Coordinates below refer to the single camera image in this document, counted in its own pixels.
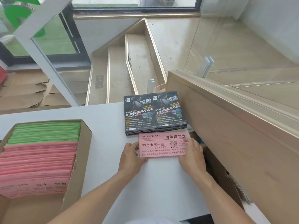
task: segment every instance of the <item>qr code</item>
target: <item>qr code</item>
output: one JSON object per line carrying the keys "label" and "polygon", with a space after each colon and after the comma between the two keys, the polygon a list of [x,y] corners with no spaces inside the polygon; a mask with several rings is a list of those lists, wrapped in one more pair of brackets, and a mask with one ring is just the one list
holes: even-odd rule
{"label": "qr code", "polygon": [[178,142],[177,141],[170,141],[170,148],[178,148]]}

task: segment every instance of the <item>stair step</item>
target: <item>stair step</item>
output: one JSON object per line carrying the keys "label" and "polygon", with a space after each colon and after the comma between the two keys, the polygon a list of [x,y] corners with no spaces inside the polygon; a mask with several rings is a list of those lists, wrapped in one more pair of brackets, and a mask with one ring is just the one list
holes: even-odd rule
{"label": "stair step", "polygon": [[159,82],[145,35],[127,34],[127,39],[129,62],[138,94],[147,94],[148,80],[154,79],[155,86],[159,86]]}
{"label": "stair step", "polygon": [[134,95],[126,64],[125,46],[108,48],[108,103],[123,102],[125,95]]}
{"label": "stair step", "polygon": [[107,102],[107,56],[92,56],[87,105]]}

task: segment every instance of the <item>stack of black flyers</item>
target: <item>stack of black flyers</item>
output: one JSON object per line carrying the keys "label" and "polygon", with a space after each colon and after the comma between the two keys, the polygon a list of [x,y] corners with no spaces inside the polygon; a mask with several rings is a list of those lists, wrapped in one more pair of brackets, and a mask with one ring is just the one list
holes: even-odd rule
{"label": "stack of black flyers", "polygon": [[124,96],[126,135],[156,132],[151,94]]}
{"label": "stack of black flyers", "polygon": [[176,91],[153,93],[152,99],[158,132],[187,127],[188,122],[183,115]]}
{"label": "stack of black flyers", "polygon": [[124,96],[126,135],[187,127],[176,91]]}

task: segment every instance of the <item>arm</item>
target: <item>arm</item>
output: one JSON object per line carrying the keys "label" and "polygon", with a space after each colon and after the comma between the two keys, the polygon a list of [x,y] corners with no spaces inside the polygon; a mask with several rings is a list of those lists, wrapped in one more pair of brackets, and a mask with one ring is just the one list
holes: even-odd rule
{"label": "arm", "polygon": [[137,175],[146,158],[135,149],[139,142],[127,143],[121,155],[118,172],[108,181],[86,194],[48,224],[101,224],[125,186]]}
{"label": "arm", "polygon": [[215,224],[255,224],[238,204],[206,171],[202,147],[194,139],[188,142],[186,155],[179,157],[183,170],[192,178],[203,194]]}

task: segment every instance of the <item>white table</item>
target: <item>white table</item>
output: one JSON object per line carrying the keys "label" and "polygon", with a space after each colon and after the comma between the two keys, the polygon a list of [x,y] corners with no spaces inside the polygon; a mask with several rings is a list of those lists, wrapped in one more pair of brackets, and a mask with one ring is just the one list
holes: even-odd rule
{"label": "white table", "polygon": [[[138,135],[125,135],[123,103],[0,115],[0,139],[16,123],[59,119],[82,119],[92,131],[82,196],[114,175],[125,143],[138,140]],[[184,220],[206,214],[203,197],[178,158],[155,158],[125,187],[103,223],[152,216]]]}

